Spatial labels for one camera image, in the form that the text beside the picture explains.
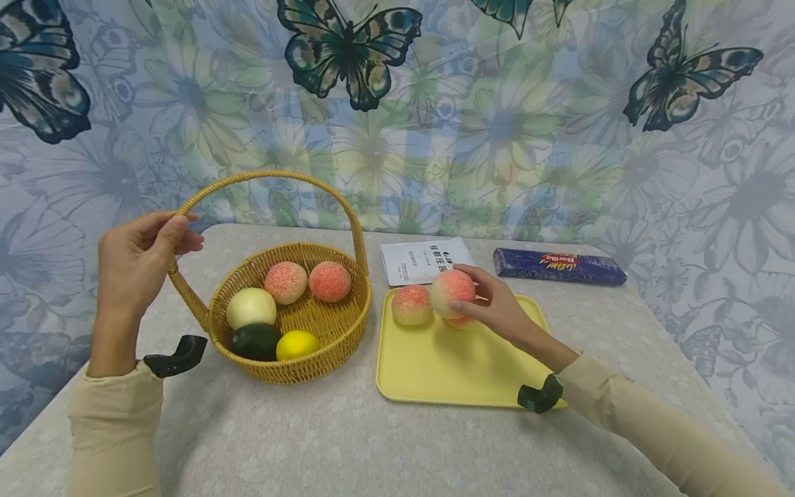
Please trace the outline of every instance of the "pink peach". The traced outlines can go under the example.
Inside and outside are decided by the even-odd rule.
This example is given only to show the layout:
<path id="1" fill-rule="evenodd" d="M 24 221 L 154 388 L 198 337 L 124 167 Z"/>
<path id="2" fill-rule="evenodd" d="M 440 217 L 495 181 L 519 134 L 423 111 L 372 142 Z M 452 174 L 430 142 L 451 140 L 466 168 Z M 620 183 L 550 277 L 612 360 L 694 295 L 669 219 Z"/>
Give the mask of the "pink peach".
<path id="1" fill-rule="evenodd" d="M 431 305 L 436 314 L 447 319 L 461 317 L 456 311 L 450 309 L 453 301 L 475 300 L 475 283 L 468 274 L 459 270 L 444 271 L 436 277 L 431 285 Z"/>
<path id="2" fill-rule="evenodd" d="M 265 276 L 265 290 L 279 305 L 289 305 L 301 298 L 307 285 L 306 270 L 295 262 L 274 264 Z"/>
<path id="3" fill-rule="evenodd" d="M 321 262 L 309 275 L 309 289 L 319 301 L 333 304 L 351 291 L 351 275 L 336 262 Z"/>
<path id="4" fill-rule="evenodd" d="M 404 286 L 392 298 L 392 316 L 406 326 L 418 326 L 433 318 L 431 295 L 422 285 Z"/>
<path id="5" fill-rule="evenodd" d="M 472 323 L 475 323 L 475 319 L 469 316 L 461 316 L 457 319 L 444 319 L 442 318 L 444 323 L 449 324 L 453 328 L 464 329 Z"/>

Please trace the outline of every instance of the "sleeve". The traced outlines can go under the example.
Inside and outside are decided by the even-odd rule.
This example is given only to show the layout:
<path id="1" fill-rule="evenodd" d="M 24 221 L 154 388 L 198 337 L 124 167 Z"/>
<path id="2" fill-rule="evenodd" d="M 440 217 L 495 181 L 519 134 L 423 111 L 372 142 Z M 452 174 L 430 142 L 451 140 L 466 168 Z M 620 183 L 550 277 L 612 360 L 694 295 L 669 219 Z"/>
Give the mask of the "sleeve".
<path id="1" fill-rule="evenodd" d="M 82 375 L 68 407 L 72 463 L 67 495 L 159 497 L 154 437 L 163 380 L 142 361 L 124 376 Z"/>
<path id="2" fill-rule="evenodd" d="M 558 376 L 566 402 L 626 438 L 689 497 L 789 497 L 781 482 L 667 402 L 582 354 Z"/>

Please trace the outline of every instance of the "curtain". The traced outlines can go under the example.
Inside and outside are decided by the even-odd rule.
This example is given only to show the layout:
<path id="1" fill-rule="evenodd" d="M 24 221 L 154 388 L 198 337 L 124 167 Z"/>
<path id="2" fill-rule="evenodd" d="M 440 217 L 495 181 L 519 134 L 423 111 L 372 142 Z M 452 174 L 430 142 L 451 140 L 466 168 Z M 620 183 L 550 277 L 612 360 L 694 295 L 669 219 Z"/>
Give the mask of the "curtain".
<path id="1" fill-rule="evenodd" d="M 289 169 L 335 186 L 370 231 L 606 251 L 795 486 L 793 14 L 0 0 L 0 449 L 87 360 L 105 230 Z M 197 211 L 200 228 L 349 228 L 287 180 Z"/>

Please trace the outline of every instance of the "wicker basket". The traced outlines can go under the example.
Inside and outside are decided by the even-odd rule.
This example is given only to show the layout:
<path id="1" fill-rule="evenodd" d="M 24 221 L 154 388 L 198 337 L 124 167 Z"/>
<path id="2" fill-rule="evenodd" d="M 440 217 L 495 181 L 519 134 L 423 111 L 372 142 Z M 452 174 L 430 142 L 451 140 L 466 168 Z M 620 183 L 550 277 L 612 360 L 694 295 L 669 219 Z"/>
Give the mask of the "wicker basket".
<path id="1" fill-rule="evenodd" d="M 263 177 L 282 177 L 306 181 L 330 193 L 343 206 L 351 221 L 355 259 L 333 247 L 317 243 L 288 243 L 263 250 L 235 267 L 221 282 L 210 300 L 209 308 L 199 299 L 180 274 L 176 261 L 169 266 L 169 277 L 185 304 L 210 336 L 215 348 L 238 364 L 249 375 L 268 383 L 281 385 L 307 382 L 319 378 L 341 366 L 362 341 L 367 310 L 370 308 L 372 288 L 368 279 L 367 256 L 364 250 L 362 225 L 350 204 L 331 186 L 305 174 L 289 171 L 258 171 L 240 173 L 218 181 L 201 190 L 177 211 L 186 215 L 204 197 L 216 190 L 241 181 Z M 277 262 L 293 261 L 303 266 L 307 273 L 322 261 L 342 264 L 351 274 L 351 293 L 340 302 L 326 304 L 306 291 L 294 304 L 279 306 L 276 325 L 287 332 L 303 329 L 317 336 L 322 348 L 299 359 L 262 362 L 245 359 L 229 351 L 232 329 L 227 324 L 226 309 L 229 300 L 240 289 L 262 287 L 268 269 Z"/>

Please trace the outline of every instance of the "basket handle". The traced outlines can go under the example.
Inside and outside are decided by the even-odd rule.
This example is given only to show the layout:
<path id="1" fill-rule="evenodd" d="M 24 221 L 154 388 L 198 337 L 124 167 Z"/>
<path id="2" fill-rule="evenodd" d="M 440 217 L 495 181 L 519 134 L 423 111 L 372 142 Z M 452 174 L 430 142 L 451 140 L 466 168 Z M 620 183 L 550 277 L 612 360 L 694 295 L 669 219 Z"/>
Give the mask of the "basket handle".
<path id="1" fill-rule="evenodd" d="M 351 221 L 351 231 L 353 232 L 353 250 L 356 257 L 356 264 L 366 276 L 369 274 L 369 270 L 367 269 L 367 255 L 364 251 L 364 234 L 362 233 L 362 224 L 359 222 L 359 218 L 356 216 L 353 208 L 351 208 L 351 205 L 347 202 L 347 200 L 345 200 L 345 198 L 328 183 L 324 183 L 323 181 L 311 176 L 307 176 L 306 174 L 294 173 L 292 171 L 250 171 L 246 173 L 234 174 L 222 180 L 216 181 L 206 188 L 202 188 L 197 194 L 186 200 L 185 203 L 182 204 L 179 209 L 177 209 L 176 213 L 177 215 L 187 215 L 191 209 L 193 209 L 196 204 L 198 204 L 204 197 L 220 190 L 221 188 L 225 188 L 230 184 L 267 177 L 289 178 L 292 180 L 305 181 L 309 184 L 315 185 L 317 188 L 320 188 L 329 195 L 333 196 L 337 202 L 343 206 L 345 214 L 347 214 L 348 219 Z M 193 291 L 193 288 L 191 288 L 188 282 L 185 281 L 182 273 L 180 273 L 180 268 L 176 265 L 175 259 L 172 259 L 169 263 L 169 278 L 174 284 L 176 291 L 179 292 L 179 294 L 185 300 L 185 304 L 188 305 L 188 309 L 191 310 L 193 316 L 197 321 L 199 321 L 202 329 L 209 333 L 210 311 L 204 302 L 202 302 L 202 300 L 199 298 L 199 296 L 196 295 L 196 292 Z"/>

